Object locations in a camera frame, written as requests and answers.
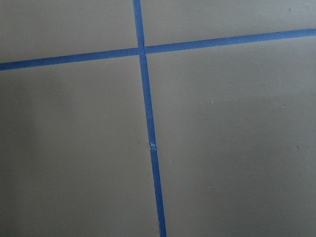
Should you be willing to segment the blue tape line lengthwise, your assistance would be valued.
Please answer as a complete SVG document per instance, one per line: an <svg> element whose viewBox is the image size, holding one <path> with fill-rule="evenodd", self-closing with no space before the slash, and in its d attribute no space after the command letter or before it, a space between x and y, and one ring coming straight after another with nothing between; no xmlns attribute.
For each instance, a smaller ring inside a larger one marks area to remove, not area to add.
<svg viewBox="0 0 316 237"><path fill-rule="evenodd" d="M144 35L144 27L143 27L143 18L142 18L141 2L139 0L133 1L133 9L134 9L135 28L136 28L137 45L138 45L138 55L139 55L139 61L140 61L140 71L141 71L141 77L142 77L142 88L143 88L146 123L147 123L147 130L148 130L148 140L149 140L149 146L150 146L156 207L157 207L157 215L158 215L159 235L161 237L167 237L163 198L162 198L161 178L160 178L160 170L159 170L159 162L158 162L158 149L157 149L157 142L156 142L154 115L153 115L153 107L152 107L152 99L151 99L148 61L147 61L147 55L146 55L146 50L145 50L145 35Z"/></svg>

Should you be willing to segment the blue tape line crosswise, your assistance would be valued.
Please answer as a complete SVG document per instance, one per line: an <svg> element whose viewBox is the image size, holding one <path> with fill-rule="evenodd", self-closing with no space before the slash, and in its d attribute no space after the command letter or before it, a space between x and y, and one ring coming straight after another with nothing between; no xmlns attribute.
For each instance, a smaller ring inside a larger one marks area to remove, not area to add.
<svg viewBox="0 0 316 237"><path fill-rule="evenodd" d="M263 34L254 34L254 35L237 36L237 37L227 37L227 38L219 38L219 39L205 39L205 40L195 40L195 41L169 43L169 44L161 44L161 45L152 45L152 46L145 46L144 51L146 54L156 54L156 53L163 53L163 52L244 44L244 43L260 42L260 41L314 37L315 35L316 35L315 29L303 29L303 30L263 33ZM41 59L30 59L30 60L1 63L0 70L7 71L7 70L17 70L17 69L23 69L23 68L32 68L32 67L41 67L41 66L50 66L50 65L58 65L58 64L109 59L109 58L121 58L121 57L128 57L128 56L136 56L138 54L139 54L139 51L137 48L126 48L126 49L117 49L117 50L109 50L109 51L101 51L101 52L84 53L84 54L48 57L48 58L41 58Z"/></svg>

